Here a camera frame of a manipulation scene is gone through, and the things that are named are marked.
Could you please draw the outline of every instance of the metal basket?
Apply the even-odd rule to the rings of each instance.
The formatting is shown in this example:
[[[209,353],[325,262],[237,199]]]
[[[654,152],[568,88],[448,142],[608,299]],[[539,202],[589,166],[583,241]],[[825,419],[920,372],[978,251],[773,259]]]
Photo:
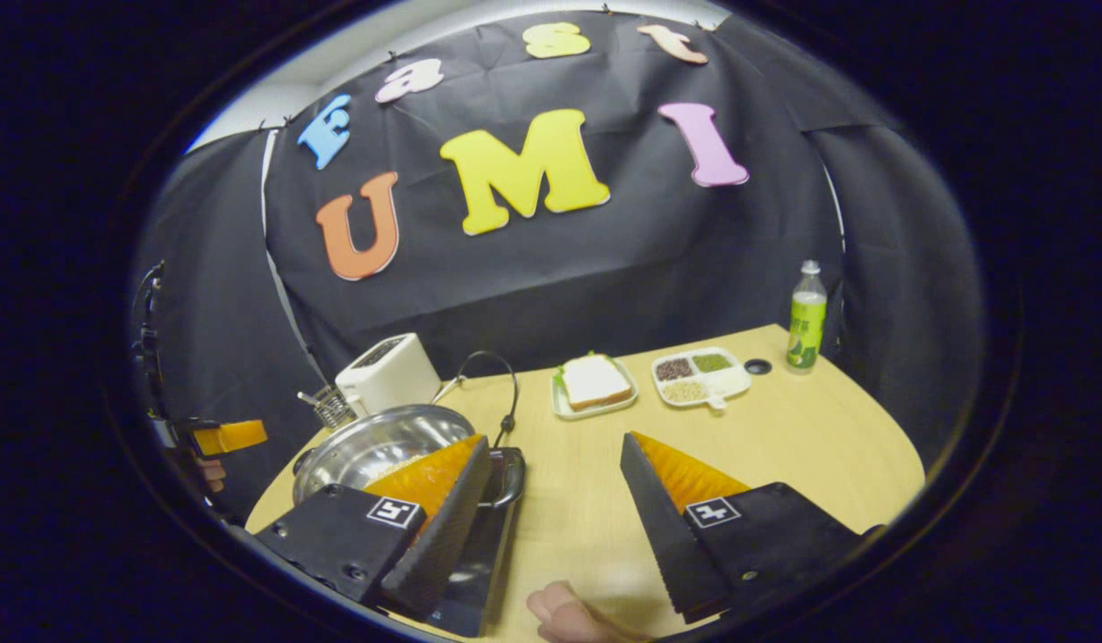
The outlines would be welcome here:
[[[356,419],[356,414],[348,406],[337,387],[327,386],[313,396],[317,406],[313,408],[327,428],[339,429]]]

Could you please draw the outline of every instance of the pink letter i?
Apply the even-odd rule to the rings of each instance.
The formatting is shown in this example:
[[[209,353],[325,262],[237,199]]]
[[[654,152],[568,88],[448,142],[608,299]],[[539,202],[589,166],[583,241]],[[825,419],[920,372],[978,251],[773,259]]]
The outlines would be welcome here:
[[[685,147],[694,158],[694,171],[690,174],[694,183],[710,187],[739,185],[750,180],[750,172],[734,162],[719,128],[710,120],[713,107],[702,103],[668,103],[658,107],[658,114],[674,121],[682,132]]]

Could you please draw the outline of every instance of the plastic bottle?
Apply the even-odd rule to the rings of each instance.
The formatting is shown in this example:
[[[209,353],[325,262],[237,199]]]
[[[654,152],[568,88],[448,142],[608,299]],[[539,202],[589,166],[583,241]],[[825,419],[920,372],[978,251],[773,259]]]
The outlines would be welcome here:
[[[801,280],[793,289],[793,306],[790,311],[789,350],[785,362],[793,373],[809,373],[817,363],[817,352],[821,350],[821,330],[825,322],[825,306],[829,293],[821,278],[821,267],[815,260],[801,265]]]

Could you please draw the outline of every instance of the white toaster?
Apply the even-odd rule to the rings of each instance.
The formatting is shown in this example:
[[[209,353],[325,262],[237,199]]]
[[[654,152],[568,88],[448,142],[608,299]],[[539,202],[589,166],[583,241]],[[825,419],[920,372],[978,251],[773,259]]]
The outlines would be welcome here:
[[[430,404],[441,376],[417,333],[388,337],[365,351],[336,376],[336,387],[358,418],[393,406]]]

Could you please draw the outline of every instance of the bread slice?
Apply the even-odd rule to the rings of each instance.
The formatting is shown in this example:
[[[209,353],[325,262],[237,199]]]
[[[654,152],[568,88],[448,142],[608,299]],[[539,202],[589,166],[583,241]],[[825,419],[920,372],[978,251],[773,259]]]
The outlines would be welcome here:
[[[575,412],[629,399],[634,389],[614,361],[605,354],[588,354],[563,364],[559,374],[568,404]]]

